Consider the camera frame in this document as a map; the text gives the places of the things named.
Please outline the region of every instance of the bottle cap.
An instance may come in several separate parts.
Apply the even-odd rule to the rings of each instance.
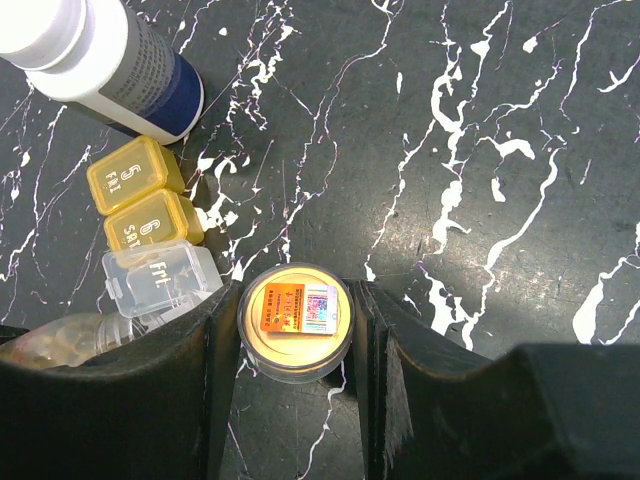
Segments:
[[[86,0],[0,0],[0,56],[23,70],[45,70],[78,42]]]

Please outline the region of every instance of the white bottle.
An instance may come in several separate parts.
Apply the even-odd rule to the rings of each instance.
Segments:
[[[120,0],[0,0],[0,57],[48,97],[163,145],[202,112],[198,73]]]

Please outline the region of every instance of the transparent container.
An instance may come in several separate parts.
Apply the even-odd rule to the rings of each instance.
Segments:
[[[263,330],[263,310],[268,308],[273,285],[330,286],[337,290],[335,333],[269,332]],[[303,305],[308,311],[309,297]],[[238,329],[251,362],[266,376],[284,383],[307,383],[331,373],[344,359],[354,328],[354,307],[342,281],[326,270],[304,263],[290,263],[260,275],[245,291],[238,310]]]
[[[0,359],[35,369],[77,367],[96,355],[126,345],[166,321],[159,315],[136,319],[117,313],[69,315],[0,346]]]
[[[138,137],[87,170],[91,195],[102,215],[111,215],[161,188],[185,189],[173,153],[149,137]]]
[[[107,291],[127,318],[189,310],[222,287],[211,252],[184,240],[109,252],[102,265]]]
[[[113,251],[176,239],[194,245],[204,240],[198,214],[189,199],[167,189],[156,190],[107,217],[104,230]]]

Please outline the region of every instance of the sticker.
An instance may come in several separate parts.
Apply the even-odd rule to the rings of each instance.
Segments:
[[[328,285],[269,283],[262,305],[263,332],[333,335],[338,327],[338,289]]]

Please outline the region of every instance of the bottle label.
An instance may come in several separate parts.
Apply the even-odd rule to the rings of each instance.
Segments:
[[[100,94],[157,127],[179,136],[201,105],[194,68],[136,14],[125,8],[127,48],[120,66]]]

